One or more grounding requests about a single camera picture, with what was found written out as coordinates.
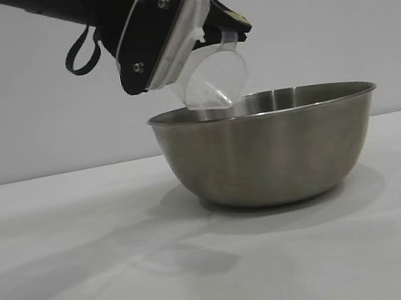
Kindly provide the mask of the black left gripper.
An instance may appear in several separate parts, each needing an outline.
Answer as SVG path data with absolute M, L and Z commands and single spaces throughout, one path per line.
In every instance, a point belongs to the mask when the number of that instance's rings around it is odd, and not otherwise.
M 93 32 L 94 52 L 93 62 L 101 58 L 99 42 L 113 56 L 116 56 L 119 39 L 121 38 L 129 11 L 134 0 L 119 0 L 108 2 L 102 7 L 86 7 L 88 24 L 95 28 Z M 203 25 L 205 45 L 221 41 L 222 31 L 233 31 L 239 42 L 246 41 L 246 36 L 252 30 L 252 25 L 243 15 L 233 11 L 218 0 L 210 0 L 210 11 Z

